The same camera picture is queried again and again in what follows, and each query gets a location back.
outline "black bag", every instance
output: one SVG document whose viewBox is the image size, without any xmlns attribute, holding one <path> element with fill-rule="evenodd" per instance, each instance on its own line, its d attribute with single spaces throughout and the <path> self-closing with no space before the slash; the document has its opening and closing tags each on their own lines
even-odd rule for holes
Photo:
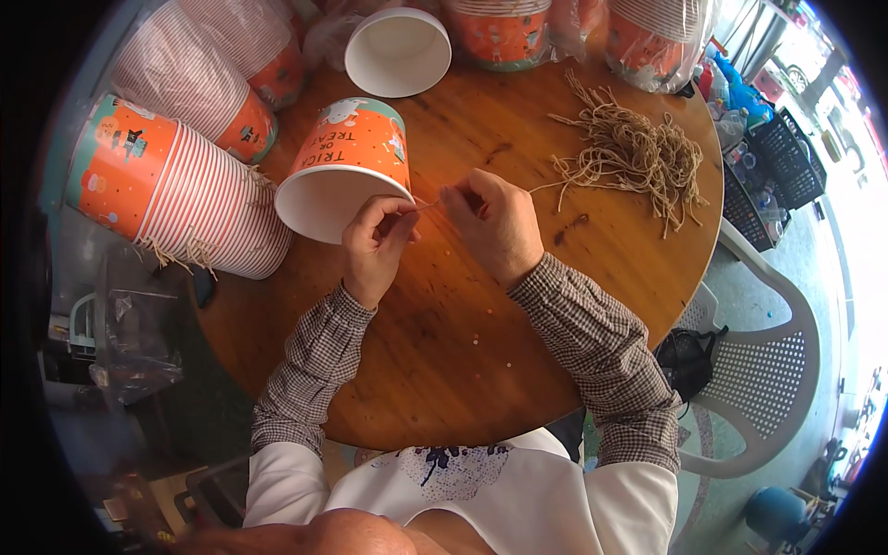
<svg viewBox="0 0 888 555">
<path fill-rule="evenodd" d="M 666 381 L 687 403 L 702 391 L 712 379 L 712 349 L 716 338 L 727 333 L 727 326 L 720 331 L 699 333 L 690 329 L 675 328 L 654 349 L 654 357 L 660 364 Z M 708 339 L 704 349 L 701 339 Z"/>
</svg>

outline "stack of paper buckets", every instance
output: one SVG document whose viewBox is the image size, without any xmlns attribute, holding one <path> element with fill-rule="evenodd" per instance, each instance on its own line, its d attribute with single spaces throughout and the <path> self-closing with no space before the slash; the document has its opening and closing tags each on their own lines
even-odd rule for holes
<svg viewBox="0 0 888 555">
<path fill-rule="evenodd" d="M 493 71 L 540 64 L 551 0 L 448 0 L 456 39 L 474 60 Z"/>
<path fill-rule="evenodd" d="M 287 254 L 261 176 L 195 130 L 107 95 L 75 148 L 67 203 L 159 258 L 261 280 Z"/>
<path fill-rule="evenodd" d="M 178 0 L 253 91 L 272 108 L 293 104 L 303 84 L 302 54 L 287 21 L 263 0 Z"/>
<path fill-rule="evenodd" d="M 605 57 L 620 75 L 655 90 L 697 35 L 700 0 L 610 0 Z"/>
<path fill-rule="evenodd" d="M 175 0 L 136 30 L 111 83 L 121 97 L 182 120 L 245 163 L 257 163 L 277 135 L 268 107 Z"/>
</svg>

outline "black plastic crate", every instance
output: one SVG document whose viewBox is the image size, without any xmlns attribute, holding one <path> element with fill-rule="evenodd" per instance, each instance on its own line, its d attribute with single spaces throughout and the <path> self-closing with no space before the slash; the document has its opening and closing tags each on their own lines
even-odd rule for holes
<svg viewBox="0 0 888 555">
<path fill-rule="evenodd" d="M 808 146 L 810 160 L 800 140 Z M 776 184 L 774 190 L 779 192 L 777 196 L 783 200 L 784 208 L 801 208 L 823 194 L 826 185 L 823 164 L 786 108 L 759 127 L 748 141 L 770 169 Z"/>
<path fill-rule="evenodd" d="M 738 231 L 752 243 L 758 252 L 773 249 L 777 242 L 771 240 L 771 235 L 765 229 L 765 222 L 758 215 L 756 205 L 749 198 L 749 193 L 734 175 L 733 170 L 725 164 L 725 207 L 722 214 Z M 782 222 L 786 231 L 792 217 L 787 212 L 786 221 Z"/>
</svg>

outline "right hand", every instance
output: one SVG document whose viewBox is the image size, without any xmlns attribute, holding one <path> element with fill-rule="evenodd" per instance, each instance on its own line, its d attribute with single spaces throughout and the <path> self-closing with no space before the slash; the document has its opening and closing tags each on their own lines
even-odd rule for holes
<svg viewBox="0 0 888 555">
<path fill-rule="evenodd" d="M 543 259 L 543 240 L 530 193 L 474 169 L 440 198 L 469 252 L 506 289 L 520 284 Z"/>
</svg>

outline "checkered sleeve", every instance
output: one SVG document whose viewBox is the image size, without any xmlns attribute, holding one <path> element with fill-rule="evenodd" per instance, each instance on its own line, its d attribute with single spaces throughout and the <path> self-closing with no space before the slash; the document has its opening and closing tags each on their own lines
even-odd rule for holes
<svg viewBox="0 0 888 555">
<path fill-rule="evenodd" d="M 579 386 L 601 435 L 599 465 L 640 461 L 678 473 L 681 400 L 638 316 L 548 252 L 509 296 Z"/>
<path fill-rule="evenodd" d="M 342 282 L 303 314 L 284 345 L 285 358 L 253 409 L 253 452 L 290 441 L 321 456 L 327 407 L 354 378 L 361 341 L 376 311 L 354 300 Z"/>
</svg>

